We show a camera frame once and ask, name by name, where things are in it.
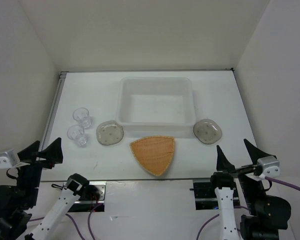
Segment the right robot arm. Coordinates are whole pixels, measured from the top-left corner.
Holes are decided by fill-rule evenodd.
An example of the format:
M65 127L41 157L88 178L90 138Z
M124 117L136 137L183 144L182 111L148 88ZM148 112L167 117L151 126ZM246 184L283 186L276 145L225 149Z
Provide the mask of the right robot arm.
M278 240L288 229L290 203L269 195L263 181L273 184L281 173L275 155L266 153L247 139L244 144L251 164L236 168L217 146L216 172L209 191L217 198L222 240Z

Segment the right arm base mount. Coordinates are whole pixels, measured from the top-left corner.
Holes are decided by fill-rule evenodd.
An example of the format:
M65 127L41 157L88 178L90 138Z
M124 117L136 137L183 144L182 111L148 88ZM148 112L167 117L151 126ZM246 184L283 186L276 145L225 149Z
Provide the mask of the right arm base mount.
M211 182L208 178L194 179L189 190L194 194L196 210L230 210L245 209L241 205L238 187L235 180L232 183L222 183L222 186Z

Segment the clear plastic cup front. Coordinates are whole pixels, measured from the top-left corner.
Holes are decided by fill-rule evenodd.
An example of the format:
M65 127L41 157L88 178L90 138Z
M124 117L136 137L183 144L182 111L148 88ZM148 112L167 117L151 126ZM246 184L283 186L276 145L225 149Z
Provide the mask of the clear plastic cup front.
M81 125L73 125L67 130L67 137L74 141L79 147L83 147L88 142L85 129Z

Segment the woven bamboo triangular plate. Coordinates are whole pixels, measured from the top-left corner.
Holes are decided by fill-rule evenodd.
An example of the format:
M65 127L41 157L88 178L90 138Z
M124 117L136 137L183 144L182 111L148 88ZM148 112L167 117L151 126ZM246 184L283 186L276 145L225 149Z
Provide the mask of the woven bamboo triangular plate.
M130 150L138 164L153 176L163 175L169 168L175 152L175 138L154 135L130 143Z

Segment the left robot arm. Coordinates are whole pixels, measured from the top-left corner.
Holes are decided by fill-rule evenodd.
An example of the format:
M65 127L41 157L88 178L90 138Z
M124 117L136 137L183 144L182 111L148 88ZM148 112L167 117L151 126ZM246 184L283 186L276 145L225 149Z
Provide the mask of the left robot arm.
M16 240L27 230L32 215L27 210L37 203L43 169L63 163L62 139L58 137L46 149L39 150L35 141L20 152L8 149L0 152L0 170L17 170L15 185L0 185L0 240ZM89 181L78 173L68 177L60 196L42 222L24 238L49 240L72 205L90 193Z

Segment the clear plastic cup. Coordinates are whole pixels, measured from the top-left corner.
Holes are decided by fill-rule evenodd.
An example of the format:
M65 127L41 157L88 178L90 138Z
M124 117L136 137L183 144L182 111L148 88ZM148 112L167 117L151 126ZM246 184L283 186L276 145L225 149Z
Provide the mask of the clear plastic cup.
M88 142L85 129L81 125L73 125L67 130L67 137L74 141L79 147L83 147Z
M90 116L90 112L85 107L77 108L73 114L73 119L79 123L84 129L88 129L92 125L92 118Z

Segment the smoky glass dish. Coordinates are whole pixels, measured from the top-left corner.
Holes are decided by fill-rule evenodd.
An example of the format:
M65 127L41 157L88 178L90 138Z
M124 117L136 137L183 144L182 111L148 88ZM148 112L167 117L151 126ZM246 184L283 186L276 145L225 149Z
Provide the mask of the smoky glass dish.
M96 128L96 139L103 146L119 143L124 137L124 129L115 120L102 122Z
M220 126L211 119L202 119L193 126L196 138L205 145L212 145L222 138Z

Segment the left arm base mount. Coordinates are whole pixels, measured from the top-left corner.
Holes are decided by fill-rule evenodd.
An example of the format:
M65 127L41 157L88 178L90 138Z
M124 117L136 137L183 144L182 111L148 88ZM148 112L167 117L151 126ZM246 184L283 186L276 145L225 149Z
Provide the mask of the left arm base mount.
M68 179L63 185L53 183L53 188L61 190L53 206L63 213L103 212L106 196L106 183L90 183L88 180Z

